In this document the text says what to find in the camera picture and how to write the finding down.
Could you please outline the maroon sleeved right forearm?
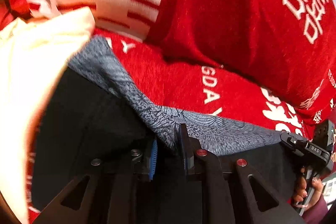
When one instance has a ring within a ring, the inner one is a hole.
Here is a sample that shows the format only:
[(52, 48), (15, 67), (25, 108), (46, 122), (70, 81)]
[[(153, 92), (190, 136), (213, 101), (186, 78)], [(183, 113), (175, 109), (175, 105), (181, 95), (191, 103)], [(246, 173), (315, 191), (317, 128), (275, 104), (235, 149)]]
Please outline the maroon sleeved right forearm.
[(326, 201), (324, 197), (321, 196), (313, 207), (303, 213), (302, 218), (307, 224), (319, 224), (327, 212)]

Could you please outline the person's right hand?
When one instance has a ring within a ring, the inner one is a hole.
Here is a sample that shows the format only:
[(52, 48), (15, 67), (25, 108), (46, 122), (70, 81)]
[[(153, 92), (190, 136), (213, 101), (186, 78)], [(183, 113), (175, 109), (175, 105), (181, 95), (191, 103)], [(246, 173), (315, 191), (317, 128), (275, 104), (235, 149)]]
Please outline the person's right hand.
[[(325, 213), (328, 211), (326, 202), (322, 196), (323, 183), (320, 178), (313, 178), (311, 186), (314, 188), (314, 193), (311, 196), (309, 203), (303, 208), (303, 211), (317, 211)], [(297, 178), (295, 182), (295, 190), (292, 196), (292, 202), (296, 204), (297, 202), (302, 202), (304, 198), (307, 197), (308, 193), (306, 190), (307, 182), (303, 176)]]

